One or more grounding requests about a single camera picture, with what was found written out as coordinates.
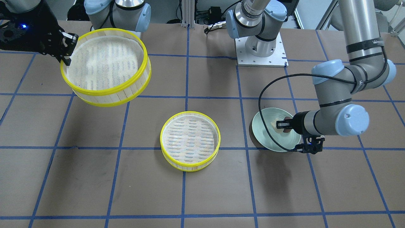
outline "yellow-rimmed basket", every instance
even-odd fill
[[[166,121],[160,145],[166,160],[181,171],[207,167],[217,156],[221,143],[218,126],[200,112],[180,112]]]
[[[69,67],[67,67],[63,63],[63,61],[61,61],[60,70],[65,82],[73,89],[75,94],[82,100],[95,106],[111,107],[121,105],[134,99],[146,88],[151,77],[151,63],[146,51],[146,47],[143,44],[143,42],[133,33],[118,28],[98,29],[88,32],[83,36],[79,37],[77,45],[71,57],[72,62],[74,61],[75,58],[75,51],[77,51],[83,44],[92,39],[101,39],[105,37],[106,38],[124,37],[136,41],[136,43],[139,44],[139,47],[134,46],[134,48],[141,48],[142,54],[141,56],[139,56],[140,58],[138,59],[138,62],[139,63],[141,62],[141,64],[139,63],[137,64],[138,70],[128,80],[112,88],[102,90],[90,90],[87,88],[79,87],[78,85],[75,85],[71,80],[69,80],[70,75],[68,76],[67,71],[68,68],[72,66],[72,64]]]

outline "large basket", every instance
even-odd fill
[[[104,52],[107,52],[107,55],[97,57],[96,55],[103,53],[103,51],[100,50],[103,48],[105,49]],[[134,58],[125,58],[121,53],[118,55],[119,51],[123,51],[123,48],[126,48],[126,55],[131,55]],[[88,60],[89,58],[86,58],[85,56],[86,53],[89,53],[89,50],[93,51],[90,54],[87,54],[90,56],[90,59],[95,58],[93,62]],[[113,50],[112,53],[118,55],[119,58],[113,58],[111,50]],[[147,55],[146,47],[136,35],[126,30],[104,28],[84,34],[78,39],[71,59],[72,63],[68,67],[63,62],[60,64],[63,79],[78,97],[91,105],[110,107],[126,103],[138,96],[150,81],[151,63]],[[124,76],[124,74],[116,75],[117,73],[114,72],[114,70],[117,67],[114,67],[114,63],[118,68],[122,66],[121,70],[128,66],[128,69],[125,69],[126,76]],[[94,67],[96,68],[97,73],[93,73]],[[93,74],[91,76],[97,77],[95,80],[90,81],[90,76],[85,73],[77,73],[80,72],[80,70],[88,73],[89,69],[91,69]],[[107,69],[107,73],[105,74],[111,73],[112,79],[110,80],[110,78],[108,78],[110,76],[103,76],[107,77],[107,79],[98,78],[98,72],[100,69],[102,69],[102,71]],[[106,83],[101,83],[101,80],[107,80],[107,83],[113,85],[108,84],[105,86]],[[89,86],[90,82],[96,83],[97,88]]]
[[[176,169],[193,172],[207,167],[217,156],[221,143],[218,126],[199,112],[172,116],[160,132],[166,160]]]

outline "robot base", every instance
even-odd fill
[[[286,67],[288,66],[286,52],[280,33],[277,35],[277,47],[269,57],[257,57],[246,51],[247,37],[235,39],[236,56],[238,66],[243,67]]]

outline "round basket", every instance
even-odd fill
[[[78,97],[101,107],[126,103],[148,85],[151,63],[146,47],[133,33],[103,28],[79,37],[62,77]]]
[[[193,111],[172,116],[160,132],[166,160],[176,169],[194,172],[207,167],[217,156],[221,135],[208,116]]]

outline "light blue joint cap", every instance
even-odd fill
[[[312,73],[329,76],[329,77],[334,77],[335,75],[340,73],[344,68],[345,68],[345,66],[342,63],[342,60],[335,59],[335,60],[330,60],[328,62],[323,62],[321,64],[314,66],[312,68]],[[327,80],[328,80],[327,78],[312,77],[312,82],[314,85],[318,85]]]
[[[383,85],[386,85],[386,84],[392,82],[394,80],[394,78],[395,78],[395,75],[396,75],[396,66],[395,66],[395,64],[389,59],[387,59],[387,62],[388,62],[388,67],[389,67],[388,68],[389,69],[388,76],[387,76],[387,79],[385,79],[383,84],[381,84],[380,86],[383,86]]]
[[[232,39],[237,39],[239,38],[238,27],[236,26],[236,18],[233,15],[233,10],[226,12],[226,29]]]
[[[277,21],[283,22],[287,18],[287,8],[279,1],[270,1],[264,11]]]
[[[96,14],[110,5],[112,0],[85,0],[84,8],[87,15]]]
[[[370,117],[360,105],[350,104],[340,110],[335,129],[340,136],[356,136],[367,130]]]
[[[138,23],[135,27],[135,32],[146,32],[151,22],[151,6],[148,3],[142,8],[141,15],[139,16]]]

